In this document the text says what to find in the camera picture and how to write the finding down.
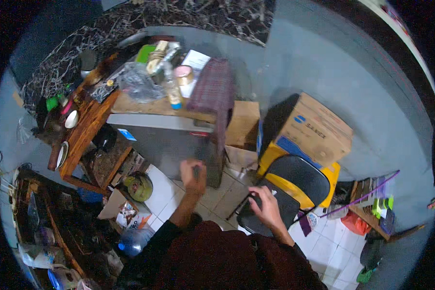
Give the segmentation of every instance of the white tiled floor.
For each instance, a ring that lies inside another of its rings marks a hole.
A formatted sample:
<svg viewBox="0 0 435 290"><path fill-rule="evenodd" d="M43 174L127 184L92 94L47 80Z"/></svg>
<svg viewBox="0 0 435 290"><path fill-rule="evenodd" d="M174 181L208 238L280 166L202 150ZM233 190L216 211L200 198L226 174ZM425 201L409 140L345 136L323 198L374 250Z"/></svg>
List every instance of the white tiled floor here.
<svg viewBox="0 0 435 290"><path fill-rule="evenodd" d="M145 202L152 212L148 224L158 230L168 220L185 194L181 181L169 180L154 166L147 174L153 182L152 197ZM195 208L203 220L212 220L224 231L242 230L236 216L225 219L248 194L247 187L252 178L226 168L219 189L207 188L206 193ZM315 210L318 215L322 209ZM363 266L359 256L365 244L364 237L349 231L340 221L319 220L317 227L307 237L299 223L292 225L289 233L310 261L313 270L319 273L321 280L330 290L356 289L356 276Z"/></svg>

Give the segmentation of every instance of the gray refrigerator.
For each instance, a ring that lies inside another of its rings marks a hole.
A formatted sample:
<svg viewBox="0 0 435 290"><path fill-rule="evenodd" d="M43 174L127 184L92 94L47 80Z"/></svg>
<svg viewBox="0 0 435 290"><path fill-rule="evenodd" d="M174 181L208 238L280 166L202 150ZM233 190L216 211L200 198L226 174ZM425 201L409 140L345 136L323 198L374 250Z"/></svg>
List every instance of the gray refrigerator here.
<svg viewBox="0 0 435 290"><path fill-rule="evenodd" d="M180 161L204 160L208 186L219 188L224 154L211 136L214 125L179 116L111 114L107 123L119 130L132 147L167 177L180 180Z"/></svg>

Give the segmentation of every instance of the blue box label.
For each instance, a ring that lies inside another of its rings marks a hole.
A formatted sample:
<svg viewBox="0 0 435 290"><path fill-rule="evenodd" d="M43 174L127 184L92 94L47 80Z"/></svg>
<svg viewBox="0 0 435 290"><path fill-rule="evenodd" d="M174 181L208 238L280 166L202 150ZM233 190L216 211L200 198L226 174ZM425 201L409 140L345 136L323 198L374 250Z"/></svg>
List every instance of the blue box label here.
<svg viewBox="0 0 435 290"><path fill-rule="evenodd" d="M299 157L303 158L304 160L308 161L309 163L311 163L317 169L321 169L322 168L322 165L320 165L319 163L314 162L311 159L311 157L309 157L306 153L304 153L300 149L300 147L298 147L298 145L296 145L294 142L290 141L287 137L285 137L285 136L280 137L276 144L280 148L282 148L285 151L287 151L289 154L299 156Z"/></svg>
<svg viewBox="0 0 435 290"><path fill-rule="evenodd" d="M137 139L135 139L132 134L127 131L126 129L118 129L119 132L121 132L122 135L124 135L124 137L126 137L128 140L130 141L137 141Z"/></svg>

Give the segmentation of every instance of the person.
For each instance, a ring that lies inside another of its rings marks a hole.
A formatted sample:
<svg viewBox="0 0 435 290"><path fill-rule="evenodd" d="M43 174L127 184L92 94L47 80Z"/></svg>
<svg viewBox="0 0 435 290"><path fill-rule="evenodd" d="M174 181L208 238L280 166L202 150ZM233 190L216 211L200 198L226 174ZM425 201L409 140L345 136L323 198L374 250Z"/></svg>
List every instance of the person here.
<svg viewBox="0 0 435 290"><path fill-rule="evenodd" d="M267 187L249 188L261 199L261 208L251 197L249 202L274 237L223 232L193 213L205 193L206 166L185 160L180 172L183 199L144 250L124 266L114 289L327 289L289 235Z"/></svg>

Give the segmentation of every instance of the purple broom handle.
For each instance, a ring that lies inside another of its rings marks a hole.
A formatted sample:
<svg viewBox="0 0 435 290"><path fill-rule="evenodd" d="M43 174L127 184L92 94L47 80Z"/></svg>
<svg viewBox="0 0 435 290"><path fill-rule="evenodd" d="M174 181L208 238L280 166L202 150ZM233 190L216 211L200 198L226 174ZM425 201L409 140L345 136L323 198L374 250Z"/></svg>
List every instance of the purple broom handle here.
<svg viewBox="0 0 435 290"><path fill-rule="evenodd" d="M381 184L380 184L379 186L377 186L375 189L372 189L371 192L369 192L369 193L366 194L365 196L363 196L363 197L361 197L361 198L358 198L357 200L352 201L350 204L347 204L346 206L342 206L341 208L337 208L337 209L334 210L334 211L328 212L328 213L326 213L325 215L323 215L323 216L321 216L321 217L319 217L319 218L326 217L326 216L330 215L331 213L341 211L341 210L344 209L345 207L348 207L348 206L351 206L351 205L353 205L353 204L355 204L355 203L360 202L361 200L365 199L366 197L368 197L369 195L371 195L372 193L374 193L375 191L377 191L377 189L379 189L379 188L381 188L382 186L384 186L385 183L387 183L390 179L393 179L395 176L397 176L398 173L399 173L399 170L396 171L395 174L393 174L392 176L390 176L389 178L387 178L383 183L381 183Z"/></svg>

